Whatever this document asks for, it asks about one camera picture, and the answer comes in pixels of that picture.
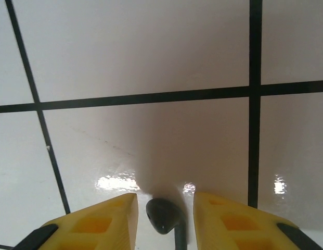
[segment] white tiled floor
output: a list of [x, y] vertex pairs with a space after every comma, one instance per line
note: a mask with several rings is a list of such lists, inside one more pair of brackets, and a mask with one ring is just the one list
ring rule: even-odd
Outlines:
[[0, 105], [32, 102], [9, 14], [0, 1]]
[[323, 0], [264, 0], [262, 84], [323, 80]]
[[0, 244], [64, 214], [36, 112], [0, 114]]
[[248, 85], [246, 1], [14, 5], [42, 101]]
[[[42, 101], [248, 85], [249, 3], [14, 0]], [[323, 0], [263, 2], [262, 84], [323, 80]], [[0, 0], [0, 105], [29, 103]], [[173, 249], [151, 194], [246, 203], [248, 98], [45, 111], [72, 211], [139, 194], [137, 249]], [[262, 97], [259, 208], [323, 246], [323, 93]], [[64, 214], [35, 112], [0, 114], [0, 244]]]
[[323, 93], [262, 97], [259, 208], [323, 246]]
[[[151, 233], [143, 192], [179, 203], [180, 188], [189, 208], [194, 186], [247, 202], [247, 98], [53, 110], [45, 116], [73, 211], [139, 192], [137, 248], [174, 246], [173, 236]], [[192, 225], [192, 212], [189, 218]], [[193, 231], [191, 239], [189, 249], [197, 249]]]

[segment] black grout line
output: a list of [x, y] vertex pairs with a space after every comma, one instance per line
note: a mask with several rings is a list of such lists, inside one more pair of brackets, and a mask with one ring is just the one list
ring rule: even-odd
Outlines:
[[262, 0], [250, 0], [249, 85], [261, 85]]
[[262, 0], [250, 0], [248, 205], [255, 208], [259, 198], [261, 54]]
[[35, 103], [12, 104], [0, 106], [0, 113], [36, 111]]
[[13, 248], [12, 246], [0, 245], [0, 249], [7, 249], [7, 250], [10, 250], [10, 249], [12, 249], [12, 248]]
[[6, 6], [10, 15], [10, 19], [11, 19], [11, 23], [12, 23], [12, 27], [16, 36], [16, 40], [17, 40], [17, 44], [19, 47], [19, 52], [21, 55], [21, 59], [25, 68], [25, 72], [26, 72], [26, 76], [28, 78], [28, 83], [30, 85], [30, 89], [32, 92], [32, 96], [35, 102], [35, 107], [36, 107], [36, 111], [37, 111], [37, 116], [40, 122], [40, 126], [42, 129], [42, 133], [44, 136], [44, 140], [46, 143], [46, 146], [48, 148], [48, 153], [49, 153], [49, 157], [50, 157], [50, 161], [51, 161], [51, 165], [53, 167], [53, 171], [55, 174], [55, 178], [57, 181], [57, 185], [58, 185], [58, 189], [62, 198], [62, 202], [63, 202], [63, 206], [64, 206], [64, 210], [66, 212], [66, 214], [70, 213], [70, 208], [69, 208], [69, 204], [68, 204], [68, 200], [67, 200], [67, 196], [65, 194], [64, 191], [64, 186], [63, 186], [63, 182], [62, 182], [62, 178], [58, 169], [58, 165], [57, 165], [57, 161], [56, 161], [56, 157], [55, 157], [55, 153], [53, 150], [53, 146], [51, 144], [50, 141], [50, 136], [49, 136], [49, 132], [47, 129], [47, 125], [46, 125], [46, 121], [45, 121], [45, 117], [44, 114], [42, 112], [42, 109], [40, 107], [40, 99], [37, 93], [37, 89], [36, 89], [36, 85], [34, 82], [34, 78], [33, 78], [33, 74], [32, 74], [32, 69], [27, 57], [27, 53], [26, 53], [26, 49], [25, 49], [25, 45], [21, 36], [21, 32], [20, 32], [20, 28], [19, 28], [19, 24], [18, 24], [18, 20], [17, 20], [17, 16], [15, 13], [15, 9], [12, 3], [12, 0], [5, 0], [6, 2]]
[[[249, 97], [248, 86], [225, 87], [209, 90], [190, 90], [177, 92], [163, 92], [139, 95], [109, 96], [87, 99], [74, 99], [65, 101], [53, 101], [44, 103], [26, 103], [0, 106], [0, 113], [24, 112], [67, 108], [86, 108], [113, 105], [129, 105], [144, 103], [181, 102], [205, 99]], [[307, 94], [323, 92], [322, 81], [291, 82], [280, 84], [269, 84], [255, 87], [260, 96]]]
[[323, 80], [311, 82], [292, 82], [261, 86], [261, 95], [289, 95], [323, 92]]
[[110, 96], [41, 103], [43, 110], [246, 97], [248, 86], [139, 95]]
[[257, 208], [259, 198], [261, 97], [249, 97], [248, 205]]

